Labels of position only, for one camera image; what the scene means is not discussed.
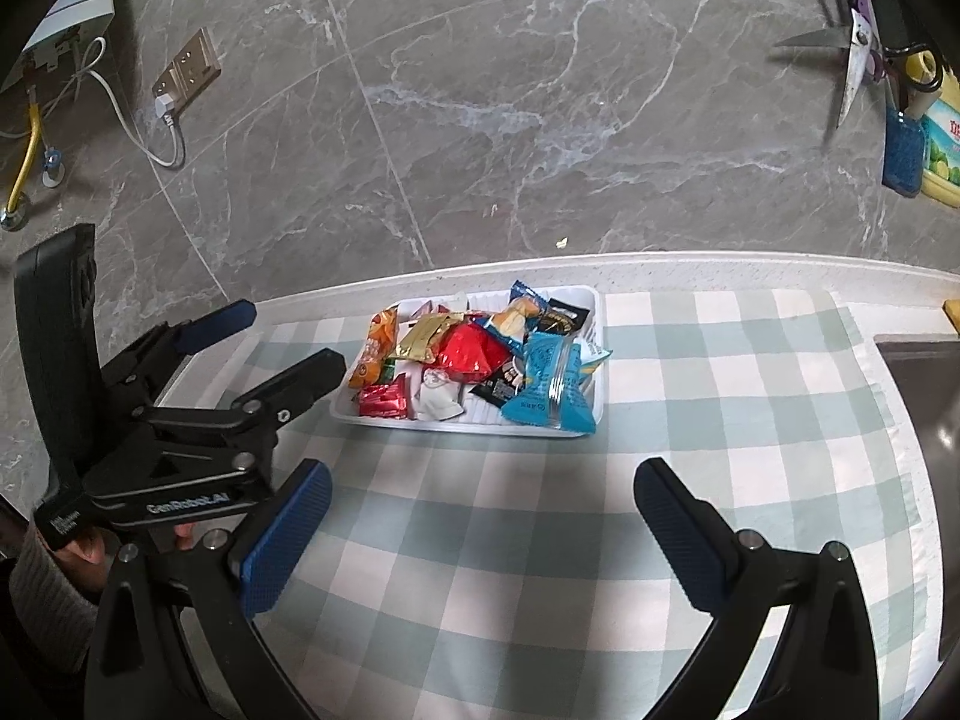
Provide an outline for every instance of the sleeve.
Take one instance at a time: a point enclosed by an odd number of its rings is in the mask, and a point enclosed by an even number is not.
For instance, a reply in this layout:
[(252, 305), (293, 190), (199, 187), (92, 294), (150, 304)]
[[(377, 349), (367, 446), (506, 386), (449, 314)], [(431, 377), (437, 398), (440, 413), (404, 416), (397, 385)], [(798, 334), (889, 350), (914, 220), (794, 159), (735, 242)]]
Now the sleeve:
[(13, 611), (35, 648), (59, 672), (78, 672), (97, 607), (70, 584), (32, 522), (8, 587)]

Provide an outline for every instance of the scissor blade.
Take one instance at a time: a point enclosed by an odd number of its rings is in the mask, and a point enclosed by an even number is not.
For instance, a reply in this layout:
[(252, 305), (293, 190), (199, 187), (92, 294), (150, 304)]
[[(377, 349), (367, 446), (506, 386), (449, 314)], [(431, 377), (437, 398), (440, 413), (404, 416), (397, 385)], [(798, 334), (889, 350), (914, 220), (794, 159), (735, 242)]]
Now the scissor blade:
[(850, 47), (851, 31), (848, 26), (832, 26), (829, 29), (818, 29), (815, 32), (806, 32), (786, 40), (781, 40), (777, 49), (848, 49)]
[(850, 41), (850, 56), (847, 57), (847, 77), (844, 81), (843, 103), (840, 104), (840, 116), (837, 119), (839, 129), (853, 107), (856, 93), (863, 84), (870, 59), (870, 46), (874, 37), (874, 28), (863, 16), (853, 11), (853, 36)]

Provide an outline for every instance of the dish soap bottle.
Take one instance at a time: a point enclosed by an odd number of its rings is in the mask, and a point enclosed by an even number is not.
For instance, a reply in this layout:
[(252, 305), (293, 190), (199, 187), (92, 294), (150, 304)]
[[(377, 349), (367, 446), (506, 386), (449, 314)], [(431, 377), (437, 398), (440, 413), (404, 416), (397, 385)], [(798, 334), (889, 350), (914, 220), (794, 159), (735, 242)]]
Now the dish soap bottle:
[(920, 120), (926, 133), (920, 189), (960, 208), (960, 84), (944, 71), (943, 93)]

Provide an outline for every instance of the orange snack package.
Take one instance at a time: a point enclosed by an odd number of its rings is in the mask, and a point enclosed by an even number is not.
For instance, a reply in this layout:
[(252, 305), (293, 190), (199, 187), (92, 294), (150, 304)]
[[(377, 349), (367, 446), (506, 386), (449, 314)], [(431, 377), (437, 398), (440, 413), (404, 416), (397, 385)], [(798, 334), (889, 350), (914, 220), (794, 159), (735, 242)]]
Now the orange snack package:
[(354, 389), (367, 384), (376, 384), (380, 378), (384, 358), (392, 351), (397, 342), (397, 306), (381, 311), (370, 320), (367, 339), (360, 351), (360, 359), (347, 383)]

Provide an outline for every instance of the sink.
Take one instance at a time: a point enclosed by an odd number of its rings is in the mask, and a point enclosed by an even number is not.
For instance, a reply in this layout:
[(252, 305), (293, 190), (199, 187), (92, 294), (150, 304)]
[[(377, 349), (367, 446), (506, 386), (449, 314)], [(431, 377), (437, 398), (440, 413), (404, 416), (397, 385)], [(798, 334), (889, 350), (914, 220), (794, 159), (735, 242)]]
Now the sink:
[(877, 343), (899, 389), (933, 486), (944, 562), (940, 660), (960, 638), (960, 341)]

